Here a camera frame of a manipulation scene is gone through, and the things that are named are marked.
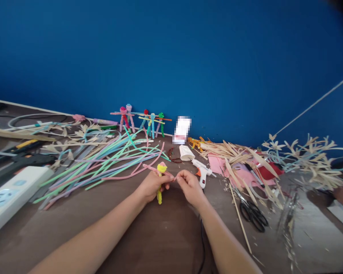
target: hand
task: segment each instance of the hand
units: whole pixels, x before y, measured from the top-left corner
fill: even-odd
[[[156,197],[159,187],[161,186],[161,192],[164,189],[168,190],[171,181],[172,178],[168,175],[160,177],[155,171],[150,171],[135,192],[139,193],[146,202],[151,202]]]
[[[195,175],[187,170],[179,171],[176,175],[176,180],[183,190],[187,201],[196,209],[199,209],[206,203],[207,198],[199,185],[199,180]]]

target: glue gun cord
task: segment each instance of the glue gun cord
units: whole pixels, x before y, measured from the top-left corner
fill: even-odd
[[[201,218],[201,240],[202,240],[202,252],[203,252],[203,257],[202,257],[202,263],[201,266],[198,270],[198,274],[202,273],[203,265],[205,264],[205,258],[206,258],[206,250],[205,250],[205,243],[203,241],[203,223],[202,223],[202,218]]]

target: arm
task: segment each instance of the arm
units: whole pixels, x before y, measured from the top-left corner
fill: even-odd
[[[262,274],[258,266],[204,195],[196,176],[182,170],[176,177],[188,202],[199,212],[212,248],[219,273]]]
[[[158,188],[164,183],[161,190],[169,189],[170,181],[169,176],[159,177],[151,171],[134,193],[52,252],[30,274],[95,273],[145,205],[156,197]]]

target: white paper cup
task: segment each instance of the white paper cup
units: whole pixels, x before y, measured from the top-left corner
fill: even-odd
[[[189,147],[185,145],[180,145],[179,151],[180,151],[180,159],[182,161],[190,161],[195,158],[195,155],[191,152]]]

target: blue wall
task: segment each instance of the blue wall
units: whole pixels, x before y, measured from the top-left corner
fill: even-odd
[[[130,103],[257,146],[342,79],[343,15],[323,0],[0,0],[1,100],[103,119]],[[343,146],[338,91],[279,137]]]

